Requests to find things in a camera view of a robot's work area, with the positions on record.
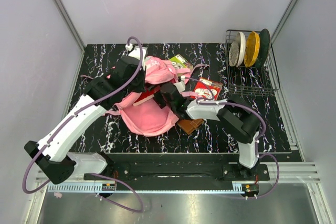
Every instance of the wire basket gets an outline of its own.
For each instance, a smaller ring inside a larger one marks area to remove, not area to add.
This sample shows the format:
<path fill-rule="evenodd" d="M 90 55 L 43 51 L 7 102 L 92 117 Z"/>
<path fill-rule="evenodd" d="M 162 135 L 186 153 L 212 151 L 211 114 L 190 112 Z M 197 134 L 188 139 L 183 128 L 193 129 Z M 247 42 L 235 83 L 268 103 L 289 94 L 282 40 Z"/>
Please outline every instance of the wire basket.
<path fill-rule="evenodd" d="M 280 89 L 279 74 L 277 64 L 275 62 L 273 45 L 268 54 L 267 60 L 263 67 L 246 68 L 244 64 L 239 67 L 231 67 L 229 65 L 229 51 L 231 43 L 236 40 L 236 35 L 241 31 L 246 39 L 252 31 L 246 30 L 227 30 L 225 39 L 225 55 L 227 69 L 227 85 L 229 93 L 240 95 L 257 95 L 267 96 L 273 94 Z"/>

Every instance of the yellow plate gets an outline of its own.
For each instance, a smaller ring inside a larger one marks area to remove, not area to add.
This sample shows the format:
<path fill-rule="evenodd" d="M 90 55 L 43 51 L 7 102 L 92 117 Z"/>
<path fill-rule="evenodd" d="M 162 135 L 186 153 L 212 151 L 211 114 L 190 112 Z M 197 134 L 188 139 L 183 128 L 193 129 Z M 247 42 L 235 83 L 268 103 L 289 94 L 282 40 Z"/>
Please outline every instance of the yellow plate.
<path fill-rule="evenodd" d="M 258 54 L 260 50 L 260 37 L 253 31 L 247 38 L 246 41 L 246 52 L 244 56 L 244 65 L 245 67 L 251 67 L 256 63 Z"/>

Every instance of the plate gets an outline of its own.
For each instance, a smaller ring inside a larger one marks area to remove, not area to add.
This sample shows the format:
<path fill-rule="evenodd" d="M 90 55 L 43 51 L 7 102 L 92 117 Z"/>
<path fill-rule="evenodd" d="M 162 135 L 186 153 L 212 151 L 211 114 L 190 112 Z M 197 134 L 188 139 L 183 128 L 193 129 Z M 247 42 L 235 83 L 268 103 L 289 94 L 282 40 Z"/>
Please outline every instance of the plate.
<path fill-rule="evenodd" d="M 265 64 L 269 51 L 271 49 L 271 35 L 269 33 L 269 30 L 267 29 L 261 30 L 259 37 L 260 37 L 260 50 L 258 59 L 254 64 L 256 68 L 261 68 Z"/>
<path fill-rule="evenodd" d="M 237 65 L 236 65 L 236 67 L 239 67 L 243 63 L 244 55 L 245 55 L 245 49 L 246 49 L 245 34 L 242 33 L 241 31 L 239 31 L 237 36 L 236 36 L 236 41 L 237 41 L 237 43 L 239 44 L 239 47 L 240 47 L 238 62 L 237 62 Z"/>
<path fill-rule="evenodd" d="M 244 56 L 244 65 L 245 67 L 251 67 L 258 58 L 260 50 L 260 37 L 259 35 L 253 31 L 247 38 L 246 41 L 246 51 Z"/>
<path fill-rule="evenodd" d="M 229 52 L 229 65 L 234 67 L 237 65 L 239 57 L 239 44 L 236 41 L 231 43 L 231 48 Z"/>

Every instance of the brown wallet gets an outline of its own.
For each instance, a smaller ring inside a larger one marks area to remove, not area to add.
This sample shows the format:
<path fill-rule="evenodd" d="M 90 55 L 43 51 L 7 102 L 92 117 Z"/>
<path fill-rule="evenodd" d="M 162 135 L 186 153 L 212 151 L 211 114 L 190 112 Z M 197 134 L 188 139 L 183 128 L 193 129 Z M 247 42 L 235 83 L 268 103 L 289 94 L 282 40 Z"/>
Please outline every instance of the brown wallet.
<path fill-rule="evenodd" d="M 195 129 L 197 129 L 202 123 L 203 119 L 195 119 L 195 120 L 180 120 L 177 124 L 190 135 Z"/>

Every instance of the dark green plate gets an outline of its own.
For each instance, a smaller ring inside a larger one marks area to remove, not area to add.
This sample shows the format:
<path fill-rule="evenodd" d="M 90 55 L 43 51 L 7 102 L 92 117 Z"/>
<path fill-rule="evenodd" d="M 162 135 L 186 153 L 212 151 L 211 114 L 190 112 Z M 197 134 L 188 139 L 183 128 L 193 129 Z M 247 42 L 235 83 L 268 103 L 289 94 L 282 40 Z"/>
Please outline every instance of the dark green plate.
<path fill-rule="evenodd" d="M 267 60 L 269 51 L 271 49 L 271 35 L 269 34 L 269 30 L 263 29 L 260 34 L 260 50 L 256 63 L 254 66 L 256 68 L 261 68 L 265 61 Z"/>

